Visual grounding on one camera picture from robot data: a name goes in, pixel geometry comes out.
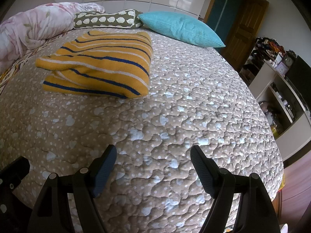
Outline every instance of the corduroy pillow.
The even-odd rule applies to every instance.
[[[153,11],[138,16],[145,26],[162,35],[202,47],[225,47],[205,23],[176,12]]]
[[[152,54],[146,32],[90,31],[38,58],[36,66],[52,71],[43,82],[47,91],[136,98],[148,93]]]
[[[115,27],[136,29],[143,25],[137,17],[142,12],[137,10],[123,10],[114,14],[100,13],[97,11],[80,12],[75,14],[74,29],[92,27]]]

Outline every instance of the navy blue stripe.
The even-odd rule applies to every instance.
[[[62,46],[60,49],[65,49],[65,50],[68,50],[68,51],[70,51],[70,52],[72,52],[72,53],[77,53],[77,52],[83,52],[83,51],[93,50],[93,49],[97,49],[97,48],[101,48],[101,47],[112,47],[112,48],[114,48],[114,47],[121,47],[121,48],[130,48],[130,49],[139,50],[139,51],[144,52],[144,53],[148,56],[149,60],[151,61],[151,57],[149,56],[149,54],[148,54],[146,51],[144,51],[144,50],[142,50],[142,49],[139,49],[139,48],[136,48],[136,47],[131,47],[131,46],[97,46],[97,47],[92,47],[92,48],[85,49],[85,50],[81,50],[81,51],[74,51],[74,50],[71,50],[71,49],[68,48],[68,47]]]
[[[142,40],[134,39],[134,38],[97,38],[93,40],[87,40],[87,41],[79,41],[78,39],[75,39],[77,43],[88,43],[88,42],[93,42],[93,41],[98,41],[98,40],[134,40],[134,41],[139,41],[142,42],[152,48],[152,46],[149,43],[146,43]]]
[[[87,33],[89,36],[108,36],[109,34],[99,34],[99,35],[91,35],[90,32]],[[147,37],[143,36],[143,35],[139,35],[140,37],[144,37],[145,39],[147,39],[148,41],[150,41]]]
[[[119,97],[122,99],[127,99],[127,97],[124,95],[120,95],[120,94],[112,93],[112,92],[107,92],[107,91],[92,90],[92,89],[76,89],[76,88],[72,88],[72,87],[66,87],[66,86],[58,85],[58,84],[51,83],[48,81],[44,81],[43,84],[51,86],[51,87],[59,88],[59,89],[74,91],[74,92],[87,93],[87,94],[110,95],[110,96],[115,96],[115,97]]]
[[[130,87],[130,86],[128,86],[128,85],[125,85],[125,84],[122,84],[122,83],[118,83],[118,82],[115,82],[115,81],[113,81],[113,80],[106,80],[106,79],[102,79],[102,78],[90,76],[90,75],[88,75],[88,74],[82,74],[82,73],[80,73],[78,70],[73,69],[73,68],[70,68],[70,70],[73,71],[73,72],[75,72],[75,73],[78,74],[78,75],[83,76],[83,77],[91,78],[91,79],[103,81],[103,82],[106,82],[106,83],[109,83],[109,84],[112,84],[112,85],[115,85],[115,86],[119,86],[119,87],[122,87],[122,88],[127,89],[128,91],[131,91],[131,92],[132,92],[133,94],[135,94],[135,95],[140,95],[139,92],[137,92],[135,89],[133,89],[132,87]]]
[[[149,73],[147,72],[147,70],[139,65],[138,63],[131,61],[131,60],[125,60],[125,59],[119,59],[119,58],[115,58],[115,57],[109,57],[109,56],[105,56],[105,57],[95,57],[95,56],[91,56],[91,55],[85,55],[85,54],[78,54],[77,56],[83,56],[83,57],[88,57],[88,58],[92,58],[92,59],[96,59],[96,60],[111,60],[111,61],[117,61],[117,62],[123,62],[123,63],[127,63],[127,64],[131,64],[134,66],[139,67],[141,70],[143,70],[149,77]]]

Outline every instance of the folded striped blanket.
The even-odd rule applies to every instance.
[[[52,71],[43,82],[47,91],[135,98],[148,93],[152,53],[145,32],[90,31],[38,58],[36,66]]]

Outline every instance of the patterned bed sheet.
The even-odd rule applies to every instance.
[[[245,83],[213,49],[189,45],[148,29],[154,55],[145,97],[121,100],[45,92],[49,73],[35,59],[54,53],[88,29],[57,36],[0,79],[0,162],[29,159],[31,171],[15,190],[32,207],[51,172],[73,174],[108,144],[117,161],[95,199],[108,232],[198,232],[212,205],[190,161],[198,144],[234,174],[256,172],[273,199],[283,163],[269,124]],[[76,232],[82,231],[73,195]],[[227,227],[237,214],[234,196]]]

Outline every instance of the black screen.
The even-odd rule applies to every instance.
[[[294,85],[311,108],[311,67],[299,56],[286,74],[286,78]]]

